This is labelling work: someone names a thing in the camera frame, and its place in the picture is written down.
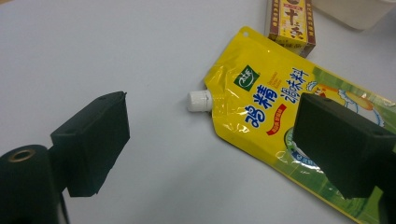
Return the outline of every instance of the white surface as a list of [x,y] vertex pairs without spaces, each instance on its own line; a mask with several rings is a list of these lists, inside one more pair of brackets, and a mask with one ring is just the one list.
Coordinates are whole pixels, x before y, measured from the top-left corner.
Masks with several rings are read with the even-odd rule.
[[[0,152],[51,146],[96,97],[127,91],[131,140],[98,195],[69,198],[73,224],[348,223],[269,166],[228,145],[187,93],[266,1],[50,1],[0,6]],[[396,100],[396,11],[352,31],[316,13],[308,58]]]

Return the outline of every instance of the spout pouch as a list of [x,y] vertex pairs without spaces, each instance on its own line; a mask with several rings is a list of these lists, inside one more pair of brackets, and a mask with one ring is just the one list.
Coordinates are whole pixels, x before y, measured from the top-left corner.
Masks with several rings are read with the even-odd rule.
[[345,199],[292,141],[303,92],[331,98],[396,133],[396,106],[243,27],[205,77],[216,134],[357,222],[378,223],[375,188]]

